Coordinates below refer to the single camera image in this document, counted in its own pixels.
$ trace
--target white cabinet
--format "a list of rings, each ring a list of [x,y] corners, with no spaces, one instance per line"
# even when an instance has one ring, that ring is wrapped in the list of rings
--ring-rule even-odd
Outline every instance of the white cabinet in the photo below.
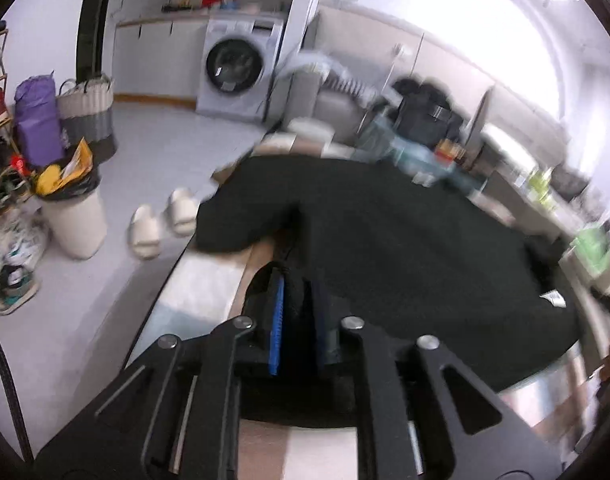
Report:
[[[144,23],[116,29],[116,93],[195,98],[204,21]]]
[[[166,95],[196,97],[206,30],[206,22],[173,23],[167,40],[166,70],[161,89]]]
[[[447,86],[451,101],[473,117],[494,80],[471,63],[429,41],[423,41],[414,67],[421,79],[434,78]]]
[[[138,48],[133,53],[137,73],[138,94],[166,95],[163,80],[167,69],[167,42],[171,23],[146,23],[141,25]]]
[[[397,44],[404,45],[409,52],[416,52],[421,42],[420,34],[355,12],[321,6],[319,15],[315,48],[342,63],[353,77],[380,88],[389,73]],[[414,58],[397,60],[390,82],[408,75]]]
[[[114,91],[117,94],[138,93],[138,69],[134,52],[138,49],[140,28],[140,25],[132,25],[116,29],[112,75],[115,81]]]

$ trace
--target white bin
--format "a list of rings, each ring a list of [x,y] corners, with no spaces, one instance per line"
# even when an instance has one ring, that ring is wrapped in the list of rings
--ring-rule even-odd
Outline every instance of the white bin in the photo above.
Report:
[[[98,187],[70,200],[41,200],[43,216],[63,251],[73,258],[91,258],[108,234],[103,202]]]

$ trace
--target countertop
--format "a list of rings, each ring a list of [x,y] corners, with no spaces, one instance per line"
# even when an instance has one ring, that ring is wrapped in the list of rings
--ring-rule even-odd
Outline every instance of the countertop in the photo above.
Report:
[[[228,18],[236,17],[242,20],[254,20],[257,18],[270,18],[287,20],[286,12],[259,12],[258,14],[247,14],[238,10],[177,10],[175,12],[159,12],[152,13],[149,16],[143,16],[133,20],[125,20],[119,22],[116,27],[130,27],[132,25],[144,25],[146,23],[170,23],[180,21],[201,21],[210,20],[211,18]]]

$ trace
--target purple bag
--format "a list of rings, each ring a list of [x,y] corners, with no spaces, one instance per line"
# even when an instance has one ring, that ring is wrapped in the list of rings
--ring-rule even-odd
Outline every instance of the purple bag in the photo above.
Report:
[[[14,95],[15,121],[21,152],[32,166],[48,166],[65,155],[56,106],[56,85],[51,75],[26,79]]]

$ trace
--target washing machine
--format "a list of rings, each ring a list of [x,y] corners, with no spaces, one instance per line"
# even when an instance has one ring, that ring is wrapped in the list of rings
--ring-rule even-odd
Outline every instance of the washing machine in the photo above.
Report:
[[[263,120],[284,23],[282,18],[261,16],[210,19],[201,61],[197,113]]]

